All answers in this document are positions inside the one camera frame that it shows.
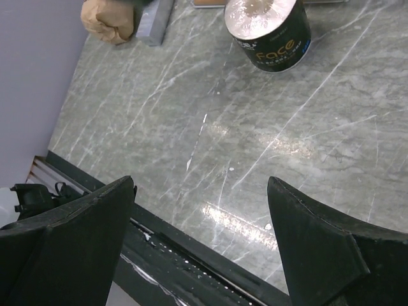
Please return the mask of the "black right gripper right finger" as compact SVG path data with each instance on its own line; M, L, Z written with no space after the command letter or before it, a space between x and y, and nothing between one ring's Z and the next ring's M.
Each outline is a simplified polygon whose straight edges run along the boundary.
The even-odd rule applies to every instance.
M407 234L270 177L268 206L293 305L407 305Z

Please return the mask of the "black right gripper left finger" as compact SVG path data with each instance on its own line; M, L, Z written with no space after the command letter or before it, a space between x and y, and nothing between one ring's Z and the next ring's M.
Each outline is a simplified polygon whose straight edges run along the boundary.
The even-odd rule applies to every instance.
M134 203L124 176L1 228L1 305L105 305Z

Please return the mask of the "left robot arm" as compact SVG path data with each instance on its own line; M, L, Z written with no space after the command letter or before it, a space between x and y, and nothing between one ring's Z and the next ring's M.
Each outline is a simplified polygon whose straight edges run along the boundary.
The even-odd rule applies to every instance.
M55 192L42 184L15 184L1 188L1 227L42 214L89 193L77 191L65 182L57 182Z

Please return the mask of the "far black-wrapped paper roll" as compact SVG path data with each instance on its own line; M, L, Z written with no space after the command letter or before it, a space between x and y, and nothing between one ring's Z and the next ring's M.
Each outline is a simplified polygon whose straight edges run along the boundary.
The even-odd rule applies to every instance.
M312 41L303 1L228 1L224 23L253 65L271 73L295 66Z

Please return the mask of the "brown paper roll with drawing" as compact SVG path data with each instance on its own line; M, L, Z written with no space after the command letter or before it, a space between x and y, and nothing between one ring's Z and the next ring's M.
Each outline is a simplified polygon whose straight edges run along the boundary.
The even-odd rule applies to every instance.
M113 45L127 42L134 31L134 6L129 1L84 1L80 18L90 34Z

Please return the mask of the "silver Protefix box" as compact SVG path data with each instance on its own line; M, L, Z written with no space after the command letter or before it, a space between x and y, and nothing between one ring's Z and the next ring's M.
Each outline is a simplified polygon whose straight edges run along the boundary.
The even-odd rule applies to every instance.
M174 7L174 0L143 1L136 38L150 47L162 44Z

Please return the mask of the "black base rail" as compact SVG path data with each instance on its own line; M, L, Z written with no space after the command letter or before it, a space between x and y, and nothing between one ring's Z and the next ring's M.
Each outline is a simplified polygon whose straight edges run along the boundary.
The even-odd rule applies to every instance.
M114 280L140 305L291 305L287 294L138 204Z

